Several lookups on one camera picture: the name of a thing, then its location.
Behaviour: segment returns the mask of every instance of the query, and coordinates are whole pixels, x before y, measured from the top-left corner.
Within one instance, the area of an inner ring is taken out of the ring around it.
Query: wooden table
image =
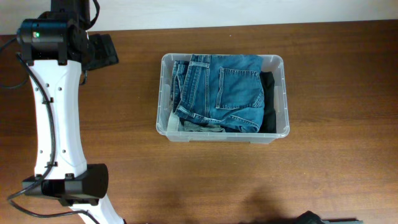
[[[106,33],[120,64],[90,72],[80,88],[81,141],[88,163],[108,166],[108,195],[128,223],[266,221],[307,210],[398,223],[398,21]],[[0,82],[25,75],[17,50],[1,54]],[[161,136],[160,60],[169,52],[280,55],[290,134],[269,145]],[[0,105],[0,223],[82,223],[39,220],[7,204],[34,171],[31,86],[0,90]],[[18,202],[36,212],[68,210]]]

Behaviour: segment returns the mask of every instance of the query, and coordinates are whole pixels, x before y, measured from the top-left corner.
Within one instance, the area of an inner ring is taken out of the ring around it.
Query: blue denim jeans
[[[218,124],[257,133],[264,114],[264,90],[257,55],[192,55],[175,61],[173,112],[196,124]]]

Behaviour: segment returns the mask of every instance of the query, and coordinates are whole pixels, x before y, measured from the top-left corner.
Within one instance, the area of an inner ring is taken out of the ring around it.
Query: white wall
[[[398,19],[398,0],[98,0],[92,30],[163,29]],[[0,34],[50,9],[50,0],[0,0]],[[91,17],[95,8],[91,4]]]

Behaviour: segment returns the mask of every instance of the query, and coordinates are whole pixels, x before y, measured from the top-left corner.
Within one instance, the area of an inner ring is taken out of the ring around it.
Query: denim pocket
[[[221,67],[219,86],[217,109],[257,108],[264,101],[259,72]]]

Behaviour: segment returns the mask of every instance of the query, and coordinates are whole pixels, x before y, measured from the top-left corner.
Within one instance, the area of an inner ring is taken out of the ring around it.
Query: clear plastic container
[[[159,102],[157,105],[156,130],[170,141],[243,141],[251,143],[270,143],[277,138],[286,137],[290,131],[289,115],[287,113],[287,98],[284,61],[278,55],[259,55],[264,58],[262,71],[274,74],[274,108],[276,111],[275,134],[267,133],[194,133],[183,131],[167,131],[169,116],[172,111],[170,102],[170,85],[172,69],[175,60],[191,59],[191,54],[166,54],[162,58],[160,71]]]

